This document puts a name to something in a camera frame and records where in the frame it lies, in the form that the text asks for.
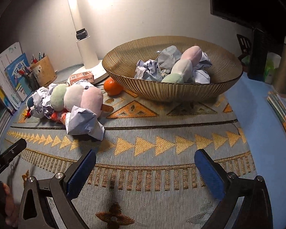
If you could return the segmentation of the person's left hand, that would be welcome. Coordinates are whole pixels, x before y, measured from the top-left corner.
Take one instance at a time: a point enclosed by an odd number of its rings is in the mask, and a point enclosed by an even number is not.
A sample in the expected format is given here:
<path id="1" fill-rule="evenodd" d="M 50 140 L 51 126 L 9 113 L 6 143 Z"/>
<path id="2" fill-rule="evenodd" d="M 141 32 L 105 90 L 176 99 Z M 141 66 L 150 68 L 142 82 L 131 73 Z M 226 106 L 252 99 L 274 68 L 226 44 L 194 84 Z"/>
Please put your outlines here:
<path id="1" fill-rule="evenodd" d="M 0 181 L 0 228 L 18 228 L 18 207 L 9 186 Z"/>

